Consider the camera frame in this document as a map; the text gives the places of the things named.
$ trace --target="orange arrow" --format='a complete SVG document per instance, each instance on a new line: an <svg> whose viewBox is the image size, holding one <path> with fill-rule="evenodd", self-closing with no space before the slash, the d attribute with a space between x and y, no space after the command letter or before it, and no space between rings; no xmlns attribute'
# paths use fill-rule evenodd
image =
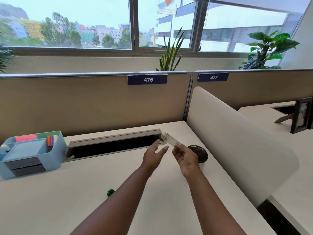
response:
<svg viewBox="0 0 313 235"><path fill-rule="evenodd" d="M172 1L172 0L165 0L165 2L166 2L166 4L167 4L167 6L169 6L169 5L170 5L171 1Z"/></svg>

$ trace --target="beige partition panel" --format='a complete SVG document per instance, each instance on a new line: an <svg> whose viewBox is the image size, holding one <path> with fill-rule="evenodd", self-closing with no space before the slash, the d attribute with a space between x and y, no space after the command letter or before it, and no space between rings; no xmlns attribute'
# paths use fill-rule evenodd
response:
<svg viewBox="0 0 313 235"><path fill-rule="evenodd" d="M183 119L190 74L127 85L127 75L0 79L0 142L24 134L101 132Z"/></svg>
<svg viewBox="0 0 313 235"><path fill-rule="evenodd" d="M235 110L313 96L313 70L230 71L227 81L197 80L194 74L191 94L200 86Z"/></svg>
<svg viewBox="0 0 313 235"><path fill-rule="evenodd" d="M187 124L255 207L299 168L291 149L201 87Z"/></svg>

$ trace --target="desk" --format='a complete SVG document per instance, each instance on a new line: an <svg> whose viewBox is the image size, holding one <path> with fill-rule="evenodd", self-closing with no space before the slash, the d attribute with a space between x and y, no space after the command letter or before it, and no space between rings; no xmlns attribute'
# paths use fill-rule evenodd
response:
<svg viewBox="0 0 313 235"><path fill-rule="evenodd" d="M185 145L206 149L184 121L71 136L65 141L158 128ZM130 235L202 234L188 184L171 150L172 146L147 182ZM66 162L55 171L1 181L1 234L68 235L107 198L108 189L117 189L140 166L145 151ZM203 172L247 235L275 235L210 153Z"/></svg>
<svg viewBox="0 0 313 235"><path fill-rule="evenodd" d="M268 199L302 235L313 234L313 130L291 134L289 119L274 123L284 116L273 109L276 106L294 105L284 102L260 106L248 106L239 112L254 124L269 132L292 148L299 158L299 169Z"/></svg>

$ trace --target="pink sticky note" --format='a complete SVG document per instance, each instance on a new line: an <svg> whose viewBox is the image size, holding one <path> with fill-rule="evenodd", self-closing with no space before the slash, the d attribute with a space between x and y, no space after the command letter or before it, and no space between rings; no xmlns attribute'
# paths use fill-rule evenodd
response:
<svg viewBox="0 0 313 235"><path fill-rule="evenodd" d="M36 137L37 137L36 134L29 134L29 135L17 136L15 137L15 140L16 142L24 142L24 141L34 140L36 139Z"/></svg>

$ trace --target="potted plant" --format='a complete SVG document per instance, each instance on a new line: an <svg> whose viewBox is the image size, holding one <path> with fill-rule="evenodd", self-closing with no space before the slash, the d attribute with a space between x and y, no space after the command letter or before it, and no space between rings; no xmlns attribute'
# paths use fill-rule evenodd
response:
<svg viewBox="0 0 313 235"><path fill-rule="evenodd" d="M14 55L14 51L0 44L0 71L5 73L3 69L7 66L6 64L10 63L12 56Z"/></svg>
<svg viewBox="0 0 313 235"><path fill-rule="evenodd" d="M164 38L164 54L162 55L162 57L160 57L160 70L156 69L157 71L175 71L175 68L177 67L177 65L180 62L180 59L182 58L182 55L180 55L177 63L175 64L175 67L173 69L173 65L174 65L174 61L176 58L176 55L180 49L180 47L182 46L182 42L184 41L184 38L182 38L184 31L181 33L181 35L179 36L180 32L182 31L182 27L180 28L180 30L178 31L175 41L173 43L173 46L170 48L170 39L168 40L168 44L166 45L165 42L165 35L163 33L163 38Z"/></svg>
<svg viewBox="0 0 313 235"><path fill-rule="evenodd" d="M248 55L248 61L243 62L243 67L239 69L277 69L280 66L265 66L266 61L272 59L282 59L283 52L291 48L296 48L299 42L291 40L288 33L281 33L275 35L278 32L276 30L269 36L263 32L250 33L248 36L252 39L262 40L263 43L252 42L247 45L252 46L250 51L257 51Z"/></svg>

